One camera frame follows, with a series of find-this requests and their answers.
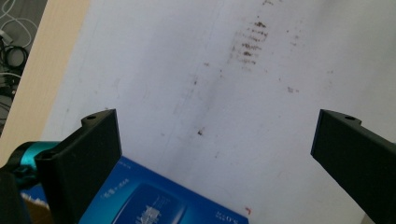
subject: white cable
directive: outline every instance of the white cable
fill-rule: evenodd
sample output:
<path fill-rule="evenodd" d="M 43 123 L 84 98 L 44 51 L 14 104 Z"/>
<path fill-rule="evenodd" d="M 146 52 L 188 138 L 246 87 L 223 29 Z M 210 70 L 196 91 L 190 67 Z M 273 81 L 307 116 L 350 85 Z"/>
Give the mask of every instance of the white cable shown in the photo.
<path fill-rule="evenodd" d="M 3 4 L 2 9 L 3 9 L 4 14 L 0 16 L 0 19 L 2 19 L 3 17 L 5 17 L 6 15 L 8 15 L 8 12 L 11 11 L 11 9 L 14 7 L 15 0 L 12 0 L 11 7 L 8 9 L 7 12 L 4 11 L 4 6 L 5 6 L 9 1 L 10 1 L 10 0 L 7 0 L 7 1 Z"/>
<path fill-rule="evenodd" d="M 0 73 L 0 76 L 13 76 L 13 77 L 21 78 L 20 75 L 13 74 L 13 73 Z"/>
<path fill-rule="evenodd" d="M 29 21 L 30 23 L 33 24 L 33 26 L 34 26 L 36 29 L 38 29 L 38 27 L 37 27 L 37 25 L 36 25 L 34 22 L 32 22 L 31 20 L 28 20 L 28 19 L 26 19 L 26 18 L 14 18 L 13 16 L 9 15 L 8 12 L 14 7 L 14 4 L 15 4 L 15 1 L 16 1 L 16 0 L 12 0 L 11 7 L 10 7 L 7 11 L 5 11 L 6 4 L 7 4 L 9 1 L 10 1 L 10 0 L 7 0 L 7 1 L 3 4 L 3 6 L 2 6 L 2 11 L 4 12 L 4 14 L 0 17 L 0 19 L 3 18 L 3 17 L 5 17 L 5 16 L 8 16 L 8 17 L 11 18 L 11 20 L 6 21 L 5 23 L 3 23 L 3 25 L 1 26 L 0 29 L 3 30 L 4 27 L 5 27 L 7 24 L 9 24 L 10 22 L 15 21 L 17 24 L 19 24 L 19 25 L 23 28 L 23 30 L 26 31 L 26 34 L 28 34 L 29 41 L 28 41 L 27 44 L 25 44 L 25 45 L 23 46 L 24 48 L 26 48 L 26 47 L 28 47 L 30 44 L 32 44 L 33 38 L 32 38 L 32 34 L 30 34 L 30 32 L 29 32 L 29 30 L 26 28 L 26 26 L 23 25 L 23 23 L 21 23 L 20 21 Z"/>

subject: blue box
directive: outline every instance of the blue box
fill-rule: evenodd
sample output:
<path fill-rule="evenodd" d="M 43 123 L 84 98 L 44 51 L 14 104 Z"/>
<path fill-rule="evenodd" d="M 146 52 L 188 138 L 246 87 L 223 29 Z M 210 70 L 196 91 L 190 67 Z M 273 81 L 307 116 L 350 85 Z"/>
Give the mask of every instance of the blue box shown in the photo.
<path fill-rule="evenodd" d="M 35 197 L 37 189 L 25 191 Z M 122 157 L 80 224 L 248 224 L 248 219 Z"/>

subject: mounting hole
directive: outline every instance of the mounting hole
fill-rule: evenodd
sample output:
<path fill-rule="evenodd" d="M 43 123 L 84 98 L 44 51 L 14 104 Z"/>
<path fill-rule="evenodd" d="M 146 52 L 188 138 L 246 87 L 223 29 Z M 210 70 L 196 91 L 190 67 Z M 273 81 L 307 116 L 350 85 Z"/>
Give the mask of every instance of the mounting hole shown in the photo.
<path fill-rule="evenodd" d="M 346 119 L 349 119 L 349 120 L 355 120 L 355 118 L 353 118 L 353 117 L 350 117 L 350 116 L 346 116 Z"/>

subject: black cable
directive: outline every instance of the black cable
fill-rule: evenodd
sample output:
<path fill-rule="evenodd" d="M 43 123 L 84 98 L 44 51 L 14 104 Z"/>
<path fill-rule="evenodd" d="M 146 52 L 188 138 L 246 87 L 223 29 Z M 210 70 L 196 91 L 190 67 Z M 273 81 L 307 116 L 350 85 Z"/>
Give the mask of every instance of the black cable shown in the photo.
<path fill-rule="evenodd" d="M 16 51 L 20 51 L 22 53 L 23 60 L 20 64 L 15 65 L 10 62 L 10 55 L 12 55 L 12 53 L 15 53 Z M 9 69 L 16 69 L 22 71 L 24 66 L 26 65 L 28 57 L 29 52 L 25 48 L 19 46 L 7 46 L 5 47 L 4 65 Z"/>

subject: table surface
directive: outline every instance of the table surface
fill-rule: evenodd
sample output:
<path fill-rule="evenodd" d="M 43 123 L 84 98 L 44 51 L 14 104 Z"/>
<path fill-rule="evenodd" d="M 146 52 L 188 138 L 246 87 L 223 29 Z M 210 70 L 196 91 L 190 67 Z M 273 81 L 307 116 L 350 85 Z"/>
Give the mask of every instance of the table surface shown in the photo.
<path fill-rule="evenodd" d="M 394 141 L 394 9 L 49 1 L 2 154 L 63 139 L 82 117 L 115 107 L 125 156 L 250 223 L 360 223 L 361 209 L 309 151 L 320 108 Z"/>
<path fill-rule="evenodd" d="M 48 1 L 0 138 L 0 164 L 20 144 L 41 138 L 89 3 Z"/>

